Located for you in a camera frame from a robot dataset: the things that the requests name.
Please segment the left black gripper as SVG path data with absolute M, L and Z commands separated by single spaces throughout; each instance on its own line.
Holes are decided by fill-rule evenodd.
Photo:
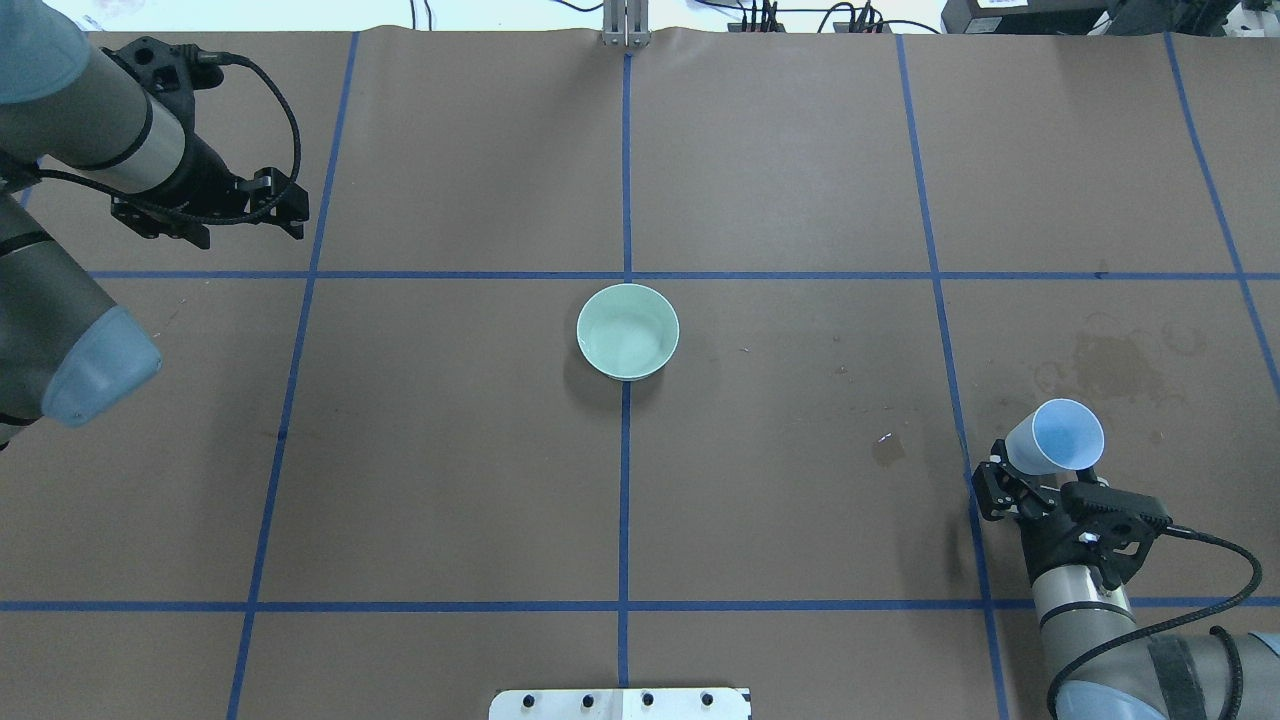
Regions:
M 111 199 L 110 214 L 141 237 L 154 240 L 165 234 L 209 250 L 207 219 L 243 217 L 247 206 L 250 214 L 264 214 L 252 219 L 252 224 L 276 227 L 297 241 L 306 237 L 310 215 L 306 190 L 275 167 L 243 179 L 202 138 L 192 135 L 175 172 L 165 182 L 142 193 Z

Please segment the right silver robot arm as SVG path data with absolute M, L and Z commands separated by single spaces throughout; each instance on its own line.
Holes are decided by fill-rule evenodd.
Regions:
M 1055 719 L 1275 719 L 1277 635 L 1204 635 L 1184 628 L 1226 612 L 1260 587 L 1258 559 L 1231 541 L 1172 521 L 1162 501 L 1115 489 L 1093 469 L 1055 484 L 1016 465 L 1002 439 L 970 482 L 987 521 L 1018 525 L 1023 561 L 1050 675 L 1044 705 Z M 1126 593 L 1158 538 L 1239 553 L 1245 585 L 1225 600 L 1140 626 Z

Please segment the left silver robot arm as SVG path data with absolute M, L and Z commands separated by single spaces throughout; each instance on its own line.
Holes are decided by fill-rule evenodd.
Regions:
M 269 224 L 302 240 L 310 200 L 298 118 L 256 61 L 151 36 L 104 47 L 44 1 L 5 1 L 1 14 L 1 411 L 10 445 L 38 421 L 86 425 L 163 366 L 154 337 L 58 238 L 87 211 L 36 211 L 37 187 L 97 193 L 138 237 L 200 250 L 216 227 Z M 228 68 L 253 73 L 279 104 L 285 169 L 236 173 L 198 133 L 196 97 Z

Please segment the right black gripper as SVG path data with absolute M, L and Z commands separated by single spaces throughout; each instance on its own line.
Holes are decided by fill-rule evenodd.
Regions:
M 1060 471 L 1029 483 L 1007 457 L 1005 439 L 996 439 L 972 471 L 979 515 L 987 521 L 1015 516 L 1027 579 L 1071 565 L 1092 565 L 1091 547 L 1071 516 L 1102 512 L 1108 487 L 1093 468 Z

